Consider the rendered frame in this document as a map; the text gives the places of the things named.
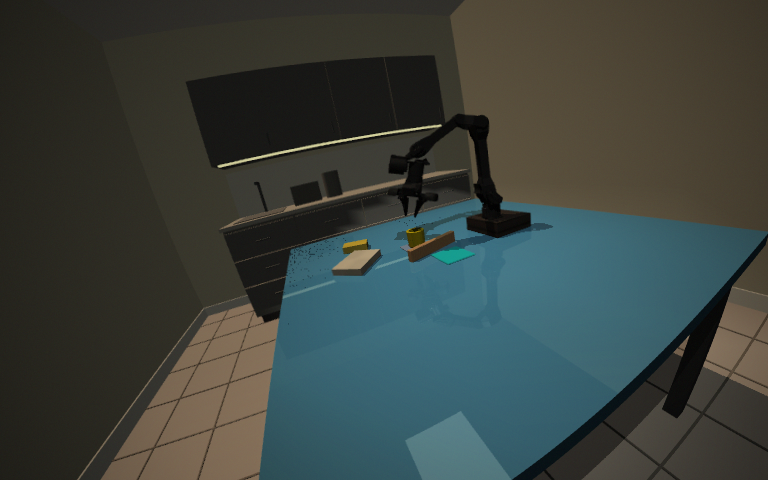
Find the beige rectangular box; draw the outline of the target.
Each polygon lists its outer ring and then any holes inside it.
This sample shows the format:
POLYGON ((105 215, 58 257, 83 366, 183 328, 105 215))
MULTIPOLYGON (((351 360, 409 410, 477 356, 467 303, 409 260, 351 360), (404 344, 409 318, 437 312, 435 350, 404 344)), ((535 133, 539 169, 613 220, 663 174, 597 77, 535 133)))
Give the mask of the beige rectangular box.
POLYGON ((334 276, 362 276, 380 256, 380 249, 356 250, 331 270, 334 276))

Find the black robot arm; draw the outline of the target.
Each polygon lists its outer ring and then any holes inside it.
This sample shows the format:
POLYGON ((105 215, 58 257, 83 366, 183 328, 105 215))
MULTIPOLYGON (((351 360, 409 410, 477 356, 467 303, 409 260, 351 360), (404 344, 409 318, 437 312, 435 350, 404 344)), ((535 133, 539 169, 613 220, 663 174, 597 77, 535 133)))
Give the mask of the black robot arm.
MULTIPOLYGON (((406 157, 391 155, 388 173, 404 175, 408 170, 410 176, 423 176, 424 165, 430 165, 427 159, 407 161, 413 158, 418 159, 427 154, 433 148, 434 144, 451 132, 456 127, 469 130, 470 136, 475 146, 475 157, 478 169, 477 184, 473 184, 475 195, 482 204, 482 217, 486 220, 502 218, 501 206, 503 198, 497 193, 495 183, 491 178, 487 136, 489 133, 489 119, 485 115, 456 114, 444 123, 442 127, 435 130, 429 136, 412 144, 406 157)), ((402 195, 415 196, 417 192, 422 191, 422 183, 412 183, 409 179, 402 186, 402 195)))

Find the orange wooden bar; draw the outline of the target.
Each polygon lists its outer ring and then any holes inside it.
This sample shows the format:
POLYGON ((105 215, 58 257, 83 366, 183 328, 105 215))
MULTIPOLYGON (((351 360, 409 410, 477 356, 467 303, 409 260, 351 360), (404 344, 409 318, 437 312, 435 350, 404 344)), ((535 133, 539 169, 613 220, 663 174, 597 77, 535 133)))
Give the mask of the orange wooden bar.
POLYGON ((448 231, 440 236, 407 250, 409 262, 415 262, 455 241, 454 231, 448 231))

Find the yellow rectangular block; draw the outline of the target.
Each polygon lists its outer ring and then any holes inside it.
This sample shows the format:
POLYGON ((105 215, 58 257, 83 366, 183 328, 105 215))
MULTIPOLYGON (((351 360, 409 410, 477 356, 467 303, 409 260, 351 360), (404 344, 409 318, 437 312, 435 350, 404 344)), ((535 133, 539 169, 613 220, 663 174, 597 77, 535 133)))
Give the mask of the yellow rectangular block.
POLYGON ((368 241, 367 239, 344 243, 343 245, 343 253, 348 254, 352 253, 356 250, 368 250, 368 241))

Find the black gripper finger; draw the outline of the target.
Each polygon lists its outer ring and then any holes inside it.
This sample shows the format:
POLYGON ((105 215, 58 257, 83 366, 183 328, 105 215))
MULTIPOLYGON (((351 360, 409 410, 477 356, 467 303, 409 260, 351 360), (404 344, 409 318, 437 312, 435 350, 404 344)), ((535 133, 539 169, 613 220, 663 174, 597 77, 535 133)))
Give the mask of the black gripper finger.
POLYGON ((427 202, 427 201, 428 201, 428 200, 425 200, 425 201, 424 201, 424 200, 416 200, 416 208, 415 208, 414 217, 416 217, 416 216, 417 216, 417 214, 418 214, 418 212, 419 212, 420 208, 422 207, 422 205, 424 204, 424 202, 427 202))
POLYGON ((397 197, 397 198, 401 200, 402 205, 403 205, 403 209, 404 209, 404 214, 405 214, 405 216, 407 216, 409 197, 407 197, 407 198, 397 197))

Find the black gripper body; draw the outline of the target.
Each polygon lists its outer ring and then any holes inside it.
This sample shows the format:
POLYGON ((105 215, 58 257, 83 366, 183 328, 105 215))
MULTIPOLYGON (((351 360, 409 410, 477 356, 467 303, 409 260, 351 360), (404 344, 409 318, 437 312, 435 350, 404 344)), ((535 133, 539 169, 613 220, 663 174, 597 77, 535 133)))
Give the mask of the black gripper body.
MULTIPOLYGON (((423 183, 422 177, 419 177, 419 176, 408 176, 407 179, 409 179, 409 181, 412 182, 412 183, 415 183, 415 182, 423 183)), ((430 201, 437 201, 438 200, 438 195, 437 194, 422 193, 422 191, 421 192, 417 192, 417 193, 418 194, 416 194, 413 197, 419 197, 419 200, 424 200, 424 201, 425 200, 430 200, 430 201)), ((398 195, 398 197, 401 197, 401 198, 407 198, 407 196, 410 196, 410 195, 405 195, 405 196, 402 195, 402 189, 401 188, 390 188, 388 190, 388 195, 392 195, 392 196, 398 195)))

